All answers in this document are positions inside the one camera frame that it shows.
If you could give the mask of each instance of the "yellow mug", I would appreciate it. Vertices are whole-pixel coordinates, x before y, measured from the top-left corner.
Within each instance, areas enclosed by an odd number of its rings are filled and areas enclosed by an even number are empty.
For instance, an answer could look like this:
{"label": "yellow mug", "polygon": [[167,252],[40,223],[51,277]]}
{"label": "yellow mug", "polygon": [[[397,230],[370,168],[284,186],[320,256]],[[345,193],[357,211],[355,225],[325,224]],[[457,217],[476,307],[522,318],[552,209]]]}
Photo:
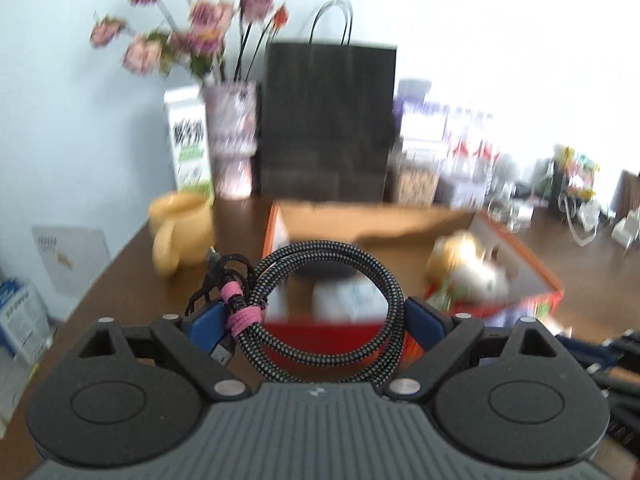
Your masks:
{"label": "yellow mug", "polygon": [[212,204],[212,198],[181,191],[156,198],[149,205],[153,261],[159,274],[169,276],[178,266],[204,261],[215,242]]}

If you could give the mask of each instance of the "ribbed gray panel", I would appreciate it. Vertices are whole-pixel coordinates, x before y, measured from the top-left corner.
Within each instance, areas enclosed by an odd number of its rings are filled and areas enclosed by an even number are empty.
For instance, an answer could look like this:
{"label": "ribbed gray panel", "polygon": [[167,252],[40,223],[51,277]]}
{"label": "ribbed gray panel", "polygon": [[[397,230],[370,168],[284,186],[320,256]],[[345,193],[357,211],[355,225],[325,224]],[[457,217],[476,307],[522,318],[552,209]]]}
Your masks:
{"label": "ribbed gray panel", "polygon": [[369,384],[273,383],[251,399],[214,406],[189,440],[148,463],[88,471],[47,462],[30,476],[30,480],[606,478],[589,463],[517,472],[478,462],[445,442],[420,408],[380,399]]}

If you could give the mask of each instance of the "pink cable tie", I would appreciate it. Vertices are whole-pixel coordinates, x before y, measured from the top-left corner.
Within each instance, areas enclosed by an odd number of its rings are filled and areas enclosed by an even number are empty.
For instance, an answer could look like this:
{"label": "pink cable tie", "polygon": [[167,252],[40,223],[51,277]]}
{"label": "pink cable tie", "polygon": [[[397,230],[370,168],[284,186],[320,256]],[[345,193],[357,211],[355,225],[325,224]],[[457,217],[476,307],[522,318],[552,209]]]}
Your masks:
{"label": "pink cable tie", "polygon": [[222,290],[220,290],[220,297],[223,299],[225,303],[228,303],[229,298],[237,294],[240,294],[241,296],[243,296],[242,287],[236,281],[227,283],[224,287],[222,287]]}
{"label": "pink cable tie", "polygon": [[226,328],[231,330],[231,335],[236,339],[238,334],[244,332],[254,323],[262,323],[263,319],[264,309],[260,306],[252,305],[229,316],[226,320]]}

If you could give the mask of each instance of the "wall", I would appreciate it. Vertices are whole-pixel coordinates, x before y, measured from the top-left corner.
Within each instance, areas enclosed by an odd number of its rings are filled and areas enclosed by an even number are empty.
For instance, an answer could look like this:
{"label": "wall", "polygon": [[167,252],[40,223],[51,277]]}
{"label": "wall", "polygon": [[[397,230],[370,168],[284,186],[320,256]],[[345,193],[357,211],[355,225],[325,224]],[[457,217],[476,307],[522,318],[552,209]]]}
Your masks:
{"label": "wall", "polygon": [[[282,37],[308,35],[324,1],[286,0]],[[397,44],[398,76],[493,110],[503,149],[523,166],[571,143],[603,166],[604,202],[622,168],[640,170],[640,0],[352,1],[354,41]],[[184,0],[165,2],[186,15]],[[149,200],[172,188],[162,94],[187,78],[121,70],[124,39],[88,45],[94,11],[144,29],[161,22],[157,9],[126,0],[0,0],[0,9],[0,266],[34,279],[64,318],[75,301],[52,290],[31,225],[103,229],[117,254]],[[318,38],[340,32],[336,10]],[[236,34],[229,40],[233,54]]]}

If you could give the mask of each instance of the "black cable bundle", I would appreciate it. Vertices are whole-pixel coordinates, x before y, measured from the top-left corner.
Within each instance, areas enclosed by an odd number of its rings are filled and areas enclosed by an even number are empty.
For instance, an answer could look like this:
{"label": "black cable bundle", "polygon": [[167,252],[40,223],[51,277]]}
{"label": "black cable bundle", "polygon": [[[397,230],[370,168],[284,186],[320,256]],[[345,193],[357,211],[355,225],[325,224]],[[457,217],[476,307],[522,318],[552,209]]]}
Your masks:
{"label": "black cable bundle", "polygon": [[[404,342],[404,297],[395,277],[369,253],[341,242],[314,240],[282,247],[263,259],[255,269],[241,254],[218,256],[212,260],[205,283],[190,299],[187,315],[193,311],[194,302],[198,298],[204,296],[207,299],[212,288],[221,289],[231,280],[239,280],[244,294],[244,297],[236,294],[229,298],[228,304],[233,313],[248,305],[262,305],[282,280],[309,262],[341,262],[359,270],[379,288],[388,302],[386,320],[378,334],[360,348],[343,354],[303,352],[280,341],[261,324],[252,324],[238,335],[238,344],[251,364],[267,380],[300,382],[300,379],[278,367],[265,354],[263,346],[294,362],[315,367],[351,365],[378,352],[371,364],[340,382],[371,382],[374,386],[380,386],[389,380],[398,366]],[[226,268],[226,264],[231,261],[241,262],[246,266],[246,278],[236,270]]]}

